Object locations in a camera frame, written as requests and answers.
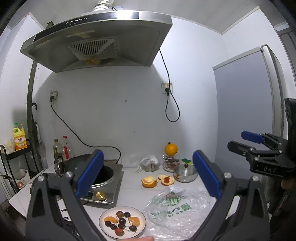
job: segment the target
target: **yellow bottle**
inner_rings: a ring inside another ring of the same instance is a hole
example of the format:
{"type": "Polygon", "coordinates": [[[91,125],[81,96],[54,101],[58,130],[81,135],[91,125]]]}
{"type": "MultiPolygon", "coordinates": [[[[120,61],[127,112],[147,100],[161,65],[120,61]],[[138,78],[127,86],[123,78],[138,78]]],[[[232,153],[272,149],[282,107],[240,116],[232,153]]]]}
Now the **yellow bottle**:
{"type": "Polygon", "coordinates": [[[17,125],[18,123],[14,123],[15,127],[12,129],[12,133],[13,133],[13,139],[15,141],[15,149],[21,150],[28,146],[27,146],[27,140],[25,135],[25,129],[23,127],[24,124],[21,124],[22,126],[21,130],[18,128],[17,125]]]}

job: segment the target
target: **plastic wrap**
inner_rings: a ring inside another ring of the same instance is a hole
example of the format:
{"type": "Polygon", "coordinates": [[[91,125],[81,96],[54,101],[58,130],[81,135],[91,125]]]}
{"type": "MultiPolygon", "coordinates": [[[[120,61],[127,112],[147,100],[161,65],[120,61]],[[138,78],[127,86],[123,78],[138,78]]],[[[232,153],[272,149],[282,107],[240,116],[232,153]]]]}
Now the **plastic wrap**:
{"type": "Polygon", "coordinates": [[[155,166],[157,166],[159,164],[159,161],[157,160],[156,156],[154,156],[154,155],[146,155],[146,156],[144,156],[142,158],[142,160],[140,161],[140,164],[139,164],[138,169],[137,169],[136,172],[142,171],[143,169],[145,169],[146,166],[149,166],[151,164],[154,164],[155,166]]]}
{"type": "Polygon", "coordinates": [[[151,199],[143,211],[147,219],[145,235],[155,240],[188,239],[201,226],[215,202],[203,184],[195,188],[168,186],[151,199]]]}
{"type": "MultiPolygon", "coordinates": [[[[9,138],[4,144],[3,146],[5,147],[6,150],[6,154],[10,154],[15,152],[15,142],[12,138],[9,138]]],[[[4,149],[1,147],[0,151],[2,153],[4,153],[4,149]]]]}

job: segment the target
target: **human hand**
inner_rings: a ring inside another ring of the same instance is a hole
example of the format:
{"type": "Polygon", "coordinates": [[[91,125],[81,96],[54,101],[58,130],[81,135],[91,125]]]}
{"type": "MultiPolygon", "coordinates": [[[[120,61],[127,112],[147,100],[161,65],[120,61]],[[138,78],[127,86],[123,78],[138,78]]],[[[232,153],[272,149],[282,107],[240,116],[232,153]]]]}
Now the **human hand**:
{"type": "Polygon", "coordinates": [[[295,182],[295,178],[294,177],[291,177],[289,179],[283,179],[281,181],[281,187],[283,189],[285,189],[285,190],[290,189],[290,188],[293,187],[294,182],[295,182]]]}
{"type": "Polygon", "coordinates": [[[136,239],[123,239],[123,241],[154,241],[154,238],[151,236],[143,237],[143,238],[136,238],[136,239]]]}

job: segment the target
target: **wall outlet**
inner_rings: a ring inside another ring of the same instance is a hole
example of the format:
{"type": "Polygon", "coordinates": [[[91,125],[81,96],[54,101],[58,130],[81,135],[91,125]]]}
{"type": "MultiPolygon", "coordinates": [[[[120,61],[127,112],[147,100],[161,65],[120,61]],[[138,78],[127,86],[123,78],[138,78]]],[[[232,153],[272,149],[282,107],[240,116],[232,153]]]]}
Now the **wall outlet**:
{"type": "Polygon", "coordinates": [[[49,97],[51,97],[51,96],[54,97],[54,99],[53,99],[52,101],[57,100],[57,91],[52,91],[52,92],[50,92],[50,96],[49,96],[49,97]]]}
{"type": "MultiPolygon", "coordinates": [[[[168,88],[168,83],[162,83],[161,90],[162,90],[163,94],[166,94],[166,91],[165,91],[166,88],[168,88]]],[[[172,82],[170,82],[170,90],[173,93],[173,83],[172,82]]]]}

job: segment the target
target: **stainless steel pot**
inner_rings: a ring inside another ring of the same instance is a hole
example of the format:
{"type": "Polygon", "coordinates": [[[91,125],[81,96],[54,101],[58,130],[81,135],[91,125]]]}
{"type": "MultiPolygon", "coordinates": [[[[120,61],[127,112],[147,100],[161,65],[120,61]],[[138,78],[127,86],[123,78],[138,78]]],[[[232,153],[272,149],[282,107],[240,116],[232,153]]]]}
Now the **stainless steel pot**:
{"type": "Polygon", "coordinates": [[[174,168],[174,178],[182,183],[194,181],[198,176],[194,165],[179,165],[174,168]]]}
{"type": "Polygon", "coordinates": [[[144,166],[144,170],[146,172],[154,172],[156,170],[156,165],[154,163],[150,163],[147,166],[144,166]]]}

